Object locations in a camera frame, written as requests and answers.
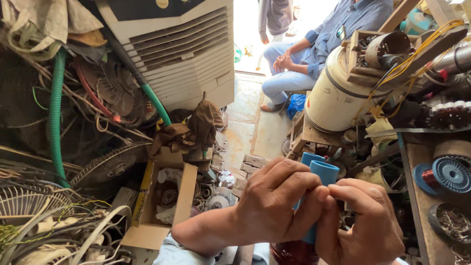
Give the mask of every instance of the forearm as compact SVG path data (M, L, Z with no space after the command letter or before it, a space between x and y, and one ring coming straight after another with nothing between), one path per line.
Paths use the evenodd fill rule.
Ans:
M287 68L289 71L293 72L298 72L298 73L303 73L305 75L308 74L308 66L307 65L297 65L297 64L291 64Z
M288 48L288 51L290 54L293 54L308 47L311 47L311 43L309 43L309 41L306 38L302 38L300 41L298 41L293 46Z
M189 250L213 257L223 248L239 243L233 229L236 223L234 209L211 210L190 218L172 228L172 237Z

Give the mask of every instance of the copper wire coil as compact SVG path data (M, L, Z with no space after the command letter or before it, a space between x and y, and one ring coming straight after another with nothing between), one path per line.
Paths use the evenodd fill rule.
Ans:
M437 179L435 178L434 174L433 174L433 170L432 169L429 169L429 170L426 170L422 173L422 179L423 181L429 185L430 187L437 187L437 186L440 186L439 182L437 181Z
M279 265L317 265L316 246L301 240L270 243L270 252Z

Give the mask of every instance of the light blue jeans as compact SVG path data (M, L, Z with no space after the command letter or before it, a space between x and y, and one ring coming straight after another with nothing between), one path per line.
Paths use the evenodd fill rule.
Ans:
M281 104L286 101L288 97L286 96L285 91L311 90L316 84L316 81L309 75L293 71L285 71L277 74L273 69L273 64L276 62L276 58L284 54L286 49L293 46L295 43L296 42L292 41L275 42L263 52L263 57L268 61L272 77L262 84L262 90L274 104ZM310 48L305 48L293 53L291 55L291 60L295 64L309 65L312 63L311 57Z

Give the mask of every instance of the stone floor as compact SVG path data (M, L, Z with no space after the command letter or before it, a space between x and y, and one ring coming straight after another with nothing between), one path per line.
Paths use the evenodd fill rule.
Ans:
M229 127L224 131L228 143L223 154L226 168L240 168L245 154L266 158L283 156L281 145L291 120L286 113L278 115L260 110L260 104L269 101L261 88L264 79L236 74L237 94L227 107Z

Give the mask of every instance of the metal pipe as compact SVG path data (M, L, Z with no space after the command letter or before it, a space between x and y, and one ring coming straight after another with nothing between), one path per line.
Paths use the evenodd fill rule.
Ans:
M448 75L468 72L471 70L471 46L459 47L449 51L433 70L435 72L445 70Z

